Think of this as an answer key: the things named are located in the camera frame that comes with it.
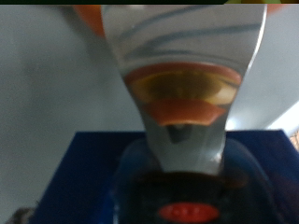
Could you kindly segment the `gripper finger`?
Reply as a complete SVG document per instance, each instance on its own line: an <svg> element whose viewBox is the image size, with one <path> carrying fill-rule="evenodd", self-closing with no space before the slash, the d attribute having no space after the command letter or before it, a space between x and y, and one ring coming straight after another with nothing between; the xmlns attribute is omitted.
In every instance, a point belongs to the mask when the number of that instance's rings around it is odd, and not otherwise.
<svg viewBox="0 0 299 224"><path fill-rule="evenodd" d="M31 216L34 214L33 207L19 208L6 222L6 224L28 224Z"/></svg>

